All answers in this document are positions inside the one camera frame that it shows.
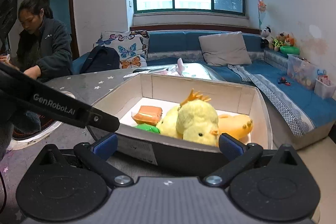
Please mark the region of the orange plush duck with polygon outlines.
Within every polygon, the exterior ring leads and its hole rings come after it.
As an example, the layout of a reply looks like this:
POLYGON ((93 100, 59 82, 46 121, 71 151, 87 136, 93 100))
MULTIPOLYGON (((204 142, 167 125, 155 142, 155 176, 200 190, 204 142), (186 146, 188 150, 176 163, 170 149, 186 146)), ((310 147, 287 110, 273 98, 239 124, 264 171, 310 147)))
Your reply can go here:
POLYGON ((238 140, 246 137, 253 129, 253 120, 248 115, 221 114, 218 118, 219 132, 227 133, 238 140))

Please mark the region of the yellow plush chick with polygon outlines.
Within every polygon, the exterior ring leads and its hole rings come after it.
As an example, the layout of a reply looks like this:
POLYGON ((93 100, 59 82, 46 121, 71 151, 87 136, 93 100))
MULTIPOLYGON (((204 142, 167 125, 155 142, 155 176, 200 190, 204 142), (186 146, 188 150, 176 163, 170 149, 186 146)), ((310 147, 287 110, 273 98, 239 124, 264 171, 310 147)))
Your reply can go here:
POLYGON ((179 105, 172 107, 157 123, 156 128, 159 129, 161 135, 175 139, 183 139, 183 135, 179 134, 176 130, 179 107, 179 105))
POLYGON ((180 103, 176 130, 183 135, 183 140, 218 146, 219 118, 210 100, 191 89, 188 97, 180 103))

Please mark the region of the green toy piece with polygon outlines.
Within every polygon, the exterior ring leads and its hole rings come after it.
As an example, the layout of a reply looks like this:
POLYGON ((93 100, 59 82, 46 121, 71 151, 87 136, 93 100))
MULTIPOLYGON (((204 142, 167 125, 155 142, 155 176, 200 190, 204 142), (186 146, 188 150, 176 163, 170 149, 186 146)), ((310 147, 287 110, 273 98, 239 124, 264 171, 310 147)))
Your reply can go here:
POLYGON ((155 134, 160 134, 160 130, 156 126, 153 126, 151 124, 146 124, 146 123, 138 124, 135 126, 135 128, 148 131, 148 132, 152 132, 155 134))

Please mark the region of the orange toy block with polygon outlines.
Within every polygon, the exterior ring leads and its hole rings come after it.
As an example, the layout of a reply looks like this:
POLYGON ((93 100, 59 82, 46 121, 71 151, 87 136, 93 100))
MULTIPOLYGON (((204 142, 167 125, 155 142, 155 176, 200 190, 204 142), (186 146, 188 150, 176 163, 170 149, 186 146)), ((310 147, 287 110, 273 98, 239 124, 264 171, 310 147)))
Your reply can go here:
POLYGON ((156 126, 162 118, 162 109, 156 106, 141 106, 131 117, 137 124, 156 126))

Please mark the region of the round table hotpot burner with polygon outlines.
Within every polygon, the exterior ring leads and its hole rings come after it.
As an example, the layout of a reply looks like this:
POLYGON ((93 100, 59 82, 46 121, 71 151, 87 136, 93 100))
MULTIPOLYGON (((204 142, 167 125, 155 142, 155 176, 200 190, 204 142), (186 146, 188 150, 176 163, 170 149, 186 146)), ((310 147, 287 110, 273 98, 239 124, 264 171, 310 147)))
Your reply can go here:
POLYGON ((20 150, 34 145, 56 130, 62 122, 45 115, 26 112, 18 126, 14 126, 9 150, 20 150))

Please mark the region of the seated person in fleece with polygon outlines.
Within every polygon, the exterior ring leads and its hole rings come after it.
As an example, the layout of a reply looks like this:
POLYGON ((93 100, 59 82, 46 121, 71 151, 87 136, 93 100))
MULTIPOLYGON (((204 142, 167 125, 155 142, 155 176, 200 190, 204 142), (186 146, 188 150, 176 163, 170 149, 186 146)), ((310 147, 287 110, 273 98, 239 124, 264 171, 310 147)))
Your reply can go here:
POLYGON ((1 63, 41 82, 72 75, 72 39, 49 5, 43 0, 23 0, 18 19, 23 30, 16 63, 7 56, 1 56, 1 63))

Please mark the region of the dark blue backpack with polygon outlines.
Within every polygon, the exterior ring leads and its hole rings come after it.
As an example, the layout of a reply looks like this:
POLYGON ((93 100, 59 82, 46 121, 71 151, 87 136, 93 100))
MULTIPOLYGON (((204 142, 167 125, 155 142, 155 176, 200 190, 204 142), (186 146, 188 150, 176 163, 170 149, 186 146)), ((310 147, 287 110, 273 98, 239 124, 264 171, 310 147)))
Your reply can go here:
POLYGON ((109 71, 120 68, 120 56, 114 48, 96 46, 90 51, 80 69, 80 74, 109 71))

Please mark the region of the cardboard shoe box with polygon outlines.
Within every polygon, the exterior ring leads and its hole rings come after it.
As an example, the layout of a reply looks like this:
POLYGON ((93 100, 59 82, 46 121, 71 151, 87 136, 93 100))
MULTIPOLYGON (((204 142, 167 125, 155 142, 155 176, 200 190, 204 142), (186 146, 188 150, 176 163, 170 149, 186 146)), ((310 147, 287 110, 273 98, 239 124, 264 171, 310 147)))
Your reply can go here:
POLYGON ((271 149, 266 104, 254 87, 175 76, 137 75, 94 103, 120 121, 120 153, 204 176, 227 163, 219 137, 271 149))

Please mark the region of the lace sofa cover cloth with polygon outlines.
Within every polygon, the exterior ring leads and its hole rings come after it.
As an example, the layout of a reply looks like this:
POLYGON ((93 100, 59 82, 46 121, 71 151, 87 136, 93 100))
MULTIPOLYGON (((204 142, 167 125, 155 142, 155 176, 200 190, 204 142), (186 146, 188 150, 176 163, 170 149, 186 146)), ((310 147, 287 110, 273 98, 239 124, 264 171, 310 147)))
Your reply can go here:
POLYGON ((266 96, 295 137, 335 122, 335 100, 323 100, 294 81, 289 86, 280 83, 285 72, 266 64, 228 65, 228 68, 243 83, 254 84, 266 96))

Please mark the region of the butterfly print pillow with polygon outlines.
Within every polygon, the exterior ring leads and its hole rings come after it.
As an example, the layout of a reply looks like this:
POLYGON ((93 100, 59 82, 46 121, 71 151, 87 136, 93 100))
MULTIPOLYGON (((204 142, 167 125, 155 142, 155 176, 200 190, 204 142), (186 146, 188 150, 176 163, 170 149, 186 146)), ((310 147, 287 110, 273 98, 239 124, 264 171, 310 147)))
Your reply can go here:
POLYGON ((149 34, 147 31, 105 31, 101 33, 95 46, 115 49, 120 56, 120 69, 147 66, 149 49, 149 34))

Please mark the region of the pink plastic bag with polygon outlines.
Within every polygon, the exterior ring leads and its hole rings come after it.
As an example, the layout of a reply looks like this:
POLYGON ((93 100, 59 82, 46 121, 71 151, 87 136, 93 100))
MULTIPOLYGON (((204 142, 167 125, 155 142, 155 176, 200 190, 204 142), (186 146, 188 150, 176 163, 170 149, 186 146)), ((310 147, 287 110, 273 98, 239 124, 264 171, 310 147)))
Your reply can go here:
POLYGON ((195 74, 187 70, 187 65, 185 65, 181 58, 177 60, 175 65, 171 65, 167 68, 158 72, 159 75, 167 76, 181 76, 181 77, 192 77, 195 74))

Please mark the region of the grey cushion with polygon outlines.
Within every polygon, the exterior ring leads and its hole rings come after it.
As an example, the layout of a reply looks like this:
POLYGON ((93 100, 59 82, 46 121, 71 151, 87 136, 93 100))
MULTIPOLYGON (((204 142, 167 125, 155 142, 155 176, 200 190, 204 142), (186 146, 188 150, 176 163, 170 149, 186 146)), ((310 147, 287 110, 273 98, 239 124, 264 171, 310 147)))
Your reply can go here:
POLYGON ((208 65, 219 67, 252 64, 241 32, 206 35, 198 39, 208 65))

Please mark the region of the clear plastic toy bin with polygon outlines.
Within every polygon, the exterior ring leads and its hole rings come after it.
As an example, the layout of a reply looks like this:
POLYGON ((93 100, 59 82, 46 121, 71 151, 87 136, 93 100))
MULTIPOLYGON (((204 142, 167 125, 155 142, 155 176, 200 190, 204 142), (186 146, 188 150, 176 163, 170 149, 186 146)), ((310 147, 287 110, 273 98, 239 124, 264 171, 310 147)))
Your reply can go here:
POLYGON ((305 88, 314 89, 318 70, 317 66, 298 55, 288 54, 287 75, 305 88))

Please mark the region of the small clear toy box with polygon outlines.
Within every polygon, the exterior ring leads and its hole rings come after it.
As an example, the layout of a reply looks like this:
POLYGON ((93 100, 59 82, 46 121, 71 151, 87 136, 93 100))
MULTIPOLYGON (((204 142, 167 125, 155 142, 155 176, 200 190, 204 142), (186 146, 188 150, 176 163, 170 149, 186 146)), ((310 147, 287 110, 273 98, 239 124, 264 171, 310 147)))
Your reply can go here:
POLYGON ((314 93, 322 99, 332 98, 335 93, 335 84, 327 75, 319 75, 315 81, 314 93))

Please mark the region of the yellow green plush toy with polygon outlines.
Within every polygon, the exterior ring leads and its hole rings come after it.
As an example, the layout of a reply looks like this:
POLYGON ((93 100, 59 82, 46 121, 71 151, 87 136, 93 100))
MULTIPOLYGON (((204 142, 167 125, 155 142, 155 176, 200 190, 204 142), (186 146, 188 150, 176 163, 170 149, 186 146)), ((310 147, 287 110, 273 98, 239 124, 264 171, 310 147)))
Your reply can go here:
POLYGON ((269 42, 269 49, 278 52, 284 45, 285 40, 286 34, 284 32, 280 32, 275 38, 271 38, 269 42))

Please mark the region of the orange fox plush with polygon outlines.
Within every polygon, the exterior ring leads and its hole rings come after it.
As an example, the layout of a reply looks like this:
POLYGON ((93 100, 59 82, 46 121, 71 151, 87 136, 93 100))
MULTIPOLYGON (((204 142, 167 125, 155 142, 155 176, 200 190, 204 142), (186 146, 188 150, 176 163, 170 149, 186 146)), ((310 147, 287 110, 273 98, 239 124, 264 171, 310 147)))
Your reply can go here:
POLYGON ((284 45, 293 47, 295 44, 295 38, 291 36, 290 34, 285 35, 284 45))

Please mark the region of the panda plush toy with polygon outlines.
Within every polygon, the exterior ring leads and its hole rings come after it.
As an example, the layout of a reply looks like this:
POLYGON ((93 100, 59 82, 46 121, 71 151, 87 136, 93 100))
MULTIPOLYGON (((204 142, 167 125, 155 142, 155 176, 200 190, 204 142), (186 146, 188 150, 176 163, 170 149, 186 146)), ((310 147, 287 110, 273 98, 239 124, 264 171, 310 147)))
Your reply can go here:
POLYGON ((265 26, 264 30, 262 30, 262 32, 261 32, 261 43, 260 43, 260 47, 262 49, 272 45, 273 39, 271 37, 271 32, 272 32, 272 30, 269 26, 265 26))

